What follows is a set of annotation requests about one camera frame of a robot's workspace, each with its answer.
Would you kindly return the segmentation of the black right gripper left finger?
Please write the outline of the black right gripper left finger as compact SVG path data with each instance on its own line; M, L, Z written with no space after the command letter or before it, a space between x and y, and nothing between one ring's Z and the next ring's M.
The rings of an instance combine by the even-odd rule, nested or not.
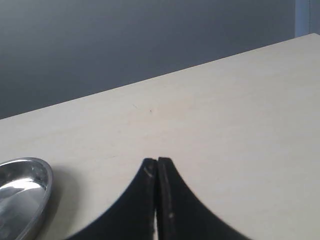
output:
M152 240L157 161L146 158L123 194L70 240Z

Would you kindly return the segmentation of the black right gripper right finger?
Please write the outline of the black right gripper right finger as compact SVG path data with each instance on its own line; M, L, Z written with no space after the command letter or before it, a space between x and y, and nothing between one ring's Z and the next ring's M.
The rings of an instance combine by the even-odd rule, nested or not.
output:
M167 157L157 162L157 229L160 240L248 239L195 196Z

